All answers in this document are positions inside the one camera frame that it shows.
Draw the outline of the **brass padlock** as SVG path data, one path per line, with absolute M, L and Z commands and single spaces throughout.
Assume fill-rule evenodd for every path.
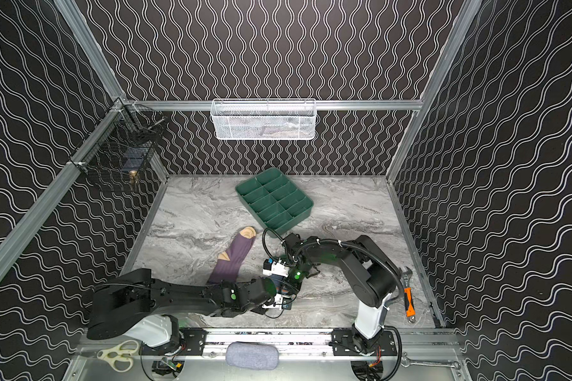
M 136 170 L 129 171 L 130 186 L 134 187 L 139 183 L 139 174 Z

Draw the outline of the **purple sock tan toe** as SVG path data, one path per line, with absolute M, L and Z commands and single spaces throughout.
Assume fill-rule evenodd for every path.
M 218 255 L 217 263 L 207 281 L 208 285 L 221 282 L 234 283 L 238 278 L 239 269 L 254 245 L 257 231 L 248 226 L 240 230 L 230 246 Z

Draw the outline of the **grey cloth pad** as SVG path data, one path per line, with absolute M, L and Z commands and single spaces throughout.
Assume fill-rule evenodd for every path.
M 269 371 L 279 365 L 279 351 L 271 345 L 234 342 L 227 347 L 226 362 L 236 368 Z

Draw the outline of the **aluminium frame profile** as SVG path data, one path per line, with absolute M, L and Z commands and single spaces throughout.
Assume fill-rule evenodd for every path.
M 104 90 L 113 100 L 124 100 L 126 98 L 125 92 L 76 2 L 72 0 L 57 0 L 55 4 L 68 24 L 74 38 L 87 56 L 91 67 L 103 84 Z

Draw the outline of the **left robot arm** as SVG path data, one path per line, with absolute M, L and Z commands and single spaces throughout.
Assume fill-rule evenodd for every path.
M 94 289 L 87 338 L 94 341 L 116 338 L 127 333 L 145 318 L 167 330 L 163 338 L 154 337 L 155 346 L 172 344 L 179 313 L 234 318 L 249 311 L 260 314 L 262 306 L 275 301 L 274 282 L 266 277 L 249 282 L 221 281 L 209 286 L 170 284 L 152 277 L 148 268 L 100 284 Z

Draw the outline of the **blue sock orange cuff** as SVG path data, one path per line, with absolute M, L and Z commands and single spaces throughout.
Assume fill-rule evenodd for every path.
M 280 295 L 291 295 L 292 290 L 289 285 L 287 285 L 286 278 L 283 276 L 278 275 L 271 275 L 271 281 L 273 281 L 274 285 L 276 286 L 276 292 Z

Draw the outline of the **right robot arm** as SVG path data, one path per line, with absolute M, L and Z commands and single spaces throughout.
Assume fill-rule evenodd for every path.
M 361 235 L 353 241 L 319 237 L 304 240 L 290 233 L 282 240 L 282 246 L 289 269 L 286 283 L 297 290 L 318 265 L 341 270 L 359 301 L 354 331 L 368 341 L 382 330 L 387 301 L 405 296 L 403 271 L 368 236 Z

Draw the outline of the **green compartment tray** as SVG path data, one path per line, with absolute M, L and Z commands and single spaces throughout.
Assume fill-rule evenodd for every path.
M 269 168 L 235 187 L 243 206 L 263 227 L 283 235 L 307 219 L 314 202 L 279 168 Z

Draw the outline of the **front aluminium rail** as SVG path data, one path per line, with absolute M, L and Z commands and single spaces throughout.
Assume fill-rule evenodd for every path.
M 375 349 L 381 358 L 397 355 L 395 333 L 384 331 L 368 350 L 354 348 L 351 328 L 344 329 L 245 329 L 183 328 L 184 350 L 178 359 L 225 360 L 234 342 L 265 344 L 276 348 L 280 360 L 374 360 Z M 401 330 L 402 349 L 410 359 L 447 361 L 457 357 L 460 340 L 452 330 Z

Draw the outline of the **silver combination wrench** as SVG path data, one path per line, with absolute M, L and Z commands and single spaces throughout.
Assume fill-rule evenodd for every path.
M 457 361 L 432 361 L 432 360 L 416 360 L 411 359 L 406 353 L 400 359 L 400 365 L 404 368 L 411 366 L 424 366 L 433 368 L 452 368 L 459 370 L 461 365 Z

